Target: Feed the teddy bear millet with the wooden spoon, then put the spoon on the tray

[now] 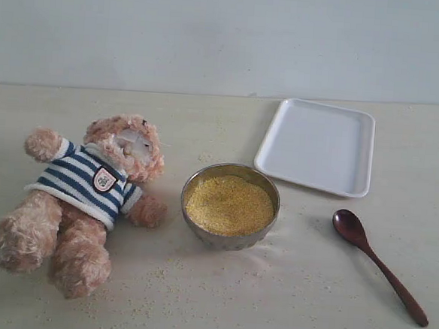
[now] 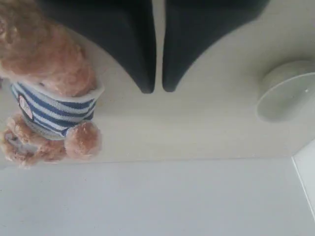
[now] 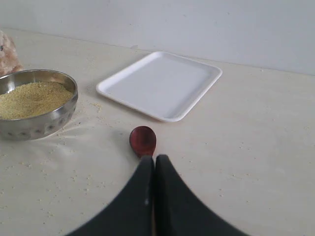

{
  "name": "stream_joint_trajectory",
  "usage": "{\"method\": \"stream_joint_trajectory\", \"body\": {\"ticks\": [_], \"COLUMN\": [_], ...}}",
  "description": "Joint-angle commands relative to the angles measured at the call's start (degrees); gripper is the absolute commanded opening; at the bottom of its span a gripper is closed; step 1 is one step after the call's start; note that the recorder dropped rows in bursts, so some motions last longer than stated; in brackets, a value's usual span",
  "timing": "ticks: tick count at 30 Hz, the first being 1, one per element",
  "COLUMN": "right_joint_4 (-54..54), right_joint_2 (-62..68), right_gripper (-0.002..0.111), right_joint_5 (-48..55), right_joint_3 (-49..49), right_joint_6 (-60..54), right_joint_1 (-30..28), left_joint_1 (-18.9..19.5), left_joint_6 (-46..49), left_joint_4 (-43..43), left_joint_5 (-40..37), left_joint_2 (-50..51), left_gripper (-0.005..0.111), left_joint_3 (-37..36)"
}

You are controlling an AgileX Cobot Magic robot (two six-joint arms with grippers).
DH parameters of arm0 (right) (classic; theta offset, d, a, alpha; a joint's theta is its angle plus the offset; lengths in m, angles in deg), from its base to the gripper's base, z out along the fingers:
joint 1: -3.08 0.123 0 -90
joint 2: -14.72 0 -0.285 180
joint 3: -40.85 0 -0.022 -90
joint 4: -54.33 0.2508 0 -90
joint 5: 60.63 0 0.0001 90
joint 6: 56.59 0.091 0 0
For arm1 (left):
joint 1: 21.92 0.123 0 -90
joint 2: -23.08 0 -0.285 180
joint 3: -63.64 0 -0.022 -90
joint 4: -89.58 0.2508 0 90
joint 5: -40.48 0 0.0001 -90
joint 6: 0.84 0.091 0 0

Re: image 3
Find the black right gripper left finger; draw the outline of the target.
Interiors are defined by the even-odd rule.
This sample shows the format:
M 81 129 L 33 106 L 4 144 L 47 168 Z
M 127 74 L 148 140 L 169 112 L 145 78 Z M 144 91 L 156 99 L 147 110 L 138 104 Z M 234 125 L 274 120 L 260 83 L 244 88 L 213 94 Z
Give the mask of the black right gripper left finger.
M 134 174 L 114 200 L 70 236 L 151 236 L 154 161 L 141 158 Z

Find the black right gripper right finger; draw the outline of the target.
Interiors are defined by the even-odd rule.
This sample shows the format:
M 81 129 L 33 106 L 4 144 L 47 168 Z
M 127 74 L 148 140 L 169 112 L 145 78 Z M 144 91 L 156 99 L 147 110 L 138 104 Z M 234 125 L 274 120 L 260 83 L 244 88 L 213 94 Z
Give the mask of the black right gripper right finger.
M 155 224 L 158 236 L 245 236 L 187 187 L 165 154 L 156 158 Z

